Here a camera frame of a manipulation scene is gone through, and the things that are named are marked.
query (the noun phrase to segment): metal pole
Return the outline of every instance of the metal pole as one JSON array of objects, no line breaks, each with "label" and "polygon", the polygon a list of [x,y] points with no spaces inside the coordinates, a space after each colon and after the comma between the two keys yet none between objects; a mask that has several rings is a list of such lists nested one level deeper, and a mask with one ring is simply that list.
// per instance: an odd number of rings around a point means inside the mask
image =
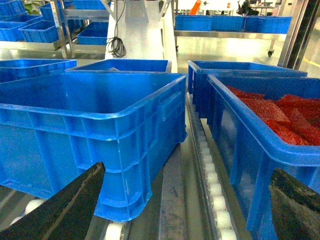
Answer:
[{"label": "metal pole", "polygon": [[286,36],[278,66],[299,69],[310,32],[319,16],[320,0],[298,0],[292,17],[292,23]]},{"label": "metal pole", "polygon": [[68,50],[67,50],[67,46],[66,46],[64,29],[63,29],[61,18],[60,18],[57,0],[50,0],[50,5],[51,5],[51,9],[52,9],[54,24],[55,24],[55,27],[56,27],[56,30],[58,33],[58,37],[59,37],[59,41],[60,41],[60,45],[61,45],[62,56],[64,59],[67,59],[68,58]]},{"label": "metal pole", "polygon": [[68,19],[66,18],[66,14],[65,14],[65,3],[63,0],[59,0],[59,1],[60,1],[61,9],[62,9],[62,16],[63,16],[63,20],[64,20],[64,27],[65,27],[65,31],[66,31],[66,36],[68,38],[68,42],[69,42],[69,46],[70,46],[71,57],[74,59],[75,53],[73,51],[73,43],[72,43],[72,37],[70,34],[70,30],[69,30]]}]

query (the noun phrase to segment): black cable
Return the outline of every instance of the black cable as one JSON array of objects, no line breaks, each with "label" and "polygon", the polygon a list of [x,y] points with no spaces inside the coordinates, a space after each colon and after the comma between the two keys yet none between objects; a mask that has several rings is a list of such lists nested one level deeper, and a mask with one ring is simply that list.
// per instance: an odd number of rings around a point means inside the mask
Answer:
[{"label": "black cable", "polygon": [[125,55],[127,55],[127,50],[125,48],[124,42],[122,41],[121,38],[118,37],[118,34],[119,34],[118,23],[122,15],[124,14],[125,8],[126,8],[126,0],[124,0],[123,9],[119,18],[118,18],[118,9],[115,9],[114,37],[108,38],[106,43],[108,53],[110,53],[115,58],[123,58]]}]

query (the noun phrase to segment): factory floor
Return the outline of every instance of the factory floor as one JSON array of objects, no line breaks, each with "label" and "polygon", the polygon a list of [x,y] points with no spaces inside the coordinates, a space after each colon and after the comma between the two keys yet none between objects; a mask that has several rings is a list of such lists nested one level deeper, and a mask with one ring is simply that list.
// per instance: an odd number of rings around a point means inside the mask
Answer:
[{"label": "factory floor", "polygon": [[[309,63],[304,62],[304,68],[309,72],[310,77],[319,76],[320,56],[314,55],[314,48],[319,52],[318,40],[314,40],[313,49],[307,49],[310,55]],[[279,61],[283,42],[275,42],[274,54],[268,57],[268,49],[270,46],[268,40],[256,39],[235,39],[235,38],[194,38],[194,37],[178,37],[178,72],[187,73],[188,64],[187,60],[203,60],[203,61],[230,61],[230,62],[256,62],[267,65],[276,66]],[[55,52],[32,52],[25,50],[1,50],[0,59],[18,59],[18,58],[37,58],[37,59],[61,59],[62,54],[60,51]],[[93,63],[104,58],[104,53],[101,54],[82,54],[77,55],[78,66]],[[235,198],[232,187],[229,185],[228,176],[220,160],[219,153],[216,149],[215,143],[210,137],[209,129],[206,127],[205,120],[202,121],[205,126],[205,132],[208,136],[209,146],[211,153],[217,159],[218,170],[222,179],[222,184],[227,193],[228,201],[231,202],[232,214],[236,218],[238,231],[241,239],[249,240],[250,234],[245,230],[245,221],[239,209],[239,205]],[[188,240],[204,240],[209,239],[209,234],[204,221],[205,207],[202,205],[199,191],[199,177],[194,162],[194,152],[191,143],[190,124],[188,116],[186,116],[186,124],[188,131],[188,138],[181,144],[181,158],[182,158],[182,174],[184,181],[184,194],[185,194],[185,216],[186,216],[186,230]],[[157,239],[159,229],[159,209],[161,203],[161,186],[162,186],[162,173],[160,173],[152,184],[153,197],[145,208],[144,212],[132,222],[130,239],[132,240],[153,240]],[[23,193],[11,193],[4,187],[0,187],[0,230],[6,228],[10,221],[17,217],[24,207],[33,197]],[[3,199],[11,199],[9,202],[3,203]],[[100,234],[99,229],[93,231],[93,235]]]}]

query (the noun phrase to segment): blue crate with red contents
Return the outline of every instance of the blue crate with red contents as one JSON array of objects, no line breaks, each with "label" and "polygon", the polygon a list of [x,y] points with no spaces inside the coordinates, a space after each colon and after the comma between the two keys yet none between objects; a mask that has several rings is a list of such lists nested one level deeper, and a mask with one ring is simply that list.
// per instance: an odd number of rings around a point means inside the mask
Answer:
[{"label": "blue crate with red contents", "polygon": [[[64,3],[64,8],[68,8],[69,6],[71,6],[73,4],[72,1],[64,1],[63,3]],[[61,5],[60,5],[59,1],[57,2],[57,6],[58,6],[58,9],[59,9],[60,18],[63,21],[64,17],[63,17],[63,13],[62,13]],[[44,20],[48,20],[48,21],[53,21],[54,20],[54,15],[52,13],[52,8],[51,8],[51,4],[50,3],[47,3],[47,4],[39,7],[39,9],[41,11],[41,14],[42,14]]]},{"label": "blue crate with red contents", "polygon": [[24,39],[19,29],[25,26],[24,22],[0,22],[0,41],[17,42]]},{"label": "blue crate with red contents", "polygon": [[258,33],[264,34],[287,34],[291,16],[268,16],[259,17]]},{"label": "blue crate with red contents", "polygon": [[289,68],[270,66],[254,62],[232,62],[232,61],[188,61],[188,90],[193,94],[195,110],[200,118],[207,117],[208,88],[207,76],[209,74],[224,76],[285,76],[306,77],[304,71]]},{"label": "blue crate with red contents", "polygon": [[41,15],[24,14],[24,15],[8,18],[4,20],[4,22],[12,22],[12,23],[17,22],[17,23],[25,23],[26,25],[30,25],[30,24],[40,22],[42,20],[43,20],[43,17]]},{"label": "blue crate with red contents", "polygon": [[185,140],[186,75],[80,73],[0,83],[0,185],[48,199],[94,163],[96,216],[141,214],[151,183]]},{"label": "blue crate with red contents", "polygon": [[202,15],[177,15],[175,30],[179,31],[211,31],[211,18]]},{"label": "blue crate with red contents", "polygon": [[100,0],[73,0],[74,8],[79,10],[105,10]]},{"label": "blue crate with red contents", "polygon": [[268,188],[271,175],[275,168],[281,168],[320,193],[320,146],[284,142],[226,86],[264,94],[268,100],[279,100],[286,94],[320,98],[320,80],[298,76],[209,75],[207,81],[208,122],[246,220],[246,229],[254,240],[277,240]]},{"label": "blue crate with red contents", "polygon": [[21,0],[0,0],[0,15],[12,16],[26,11]]},{"label": "blue crate with red contents", "polygon": [[60,73],[77,66],[77,60],[69,59],[15,59],[0,61],[0,83]]},{"label": "blue crate with red contents", "polygon": [[241,32],[244,28],[243,16],[211,16],[211,30],[225,32]]}]

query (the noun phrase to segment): caster wheel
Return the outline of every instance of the caster wheel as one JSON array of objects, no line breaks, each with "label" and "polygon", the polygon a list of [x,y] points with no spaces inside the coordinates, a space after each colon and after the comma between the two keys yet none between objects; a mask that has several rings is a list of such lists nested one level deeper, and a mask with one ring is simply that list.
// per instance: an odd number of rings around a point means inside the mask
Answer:
[{"label": "caster wheel", "polygon": [[104,240],[122,240],[124,229],[125,223],[123,222],[110,223],[106,229]]},{"label": "caster wheel", "polygon": [[275,51],[268,51],[268,56],[269,58],[271,58],[272,54],[274,53]]}]

